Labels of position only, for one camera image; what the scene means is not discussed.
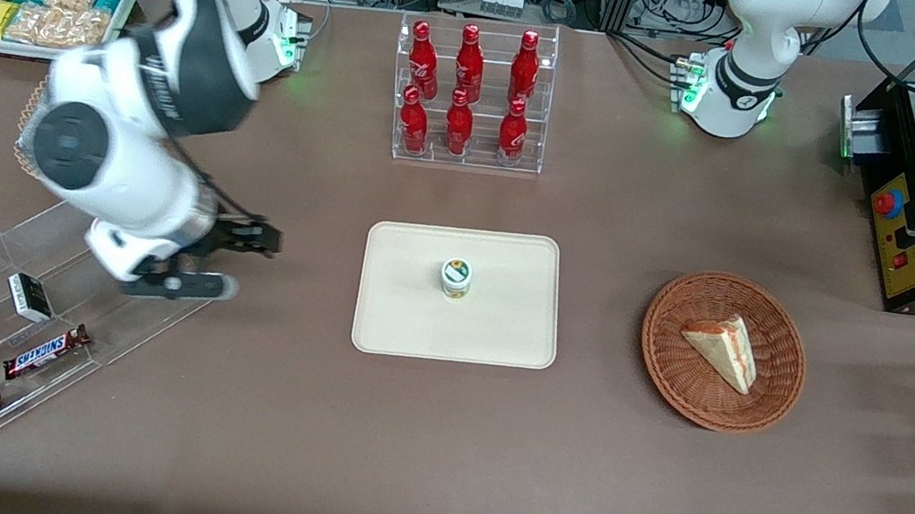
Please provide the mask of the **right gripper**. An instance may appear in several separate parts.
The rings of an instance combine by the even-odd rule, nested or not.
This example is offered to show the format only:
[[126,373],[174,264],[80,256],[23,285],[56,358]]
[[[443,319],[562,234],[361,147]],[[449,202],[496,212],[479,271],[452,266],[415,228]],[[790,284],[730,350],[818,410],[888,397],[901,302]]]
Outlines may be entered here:
[[186,250],[185,257],[195,259],[202,268],[218,255],[231,252],[276,256],[282,251],[282,232],[263,217],[223,214],[220,243],[202,240],[213,223],[211,219],[190,217],[153,237],[144,237],[94,219],[86,232],[86,242],[100,265],[118,281],[212,295],[217,294],[220,275],[182,270],[182,250]]

